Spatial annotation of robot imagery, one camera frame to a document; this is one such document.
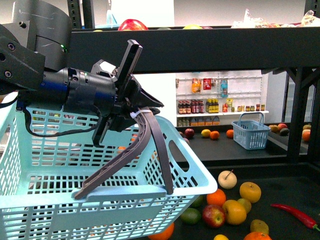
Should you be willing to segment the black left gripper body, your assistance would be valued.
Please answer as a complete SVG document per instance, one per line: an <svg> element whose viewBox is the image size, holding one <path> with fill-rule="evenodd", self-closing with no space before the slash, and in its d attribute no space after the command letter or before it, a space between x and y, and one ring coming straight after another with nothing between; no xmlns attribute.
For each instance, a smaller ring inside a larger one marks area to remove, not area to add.
<svg viewBox="0 0 320 240"><path fill-rule="evenodd" d="M40 138L93 132L93 144L99 146L108 130L121 132L135 123L132 112L146 108L153 115L159 114L163 103L147 93L133 76L142 49L136 40L128 40L121 64L113 72L103 70L103 60L96 62L91 72L70 67L46 71L39 90L21 90L17 96L16 110L24 113L27 132ZM98 120L88 129L39 134L31 130L28 108L96 115Z"/></svg>

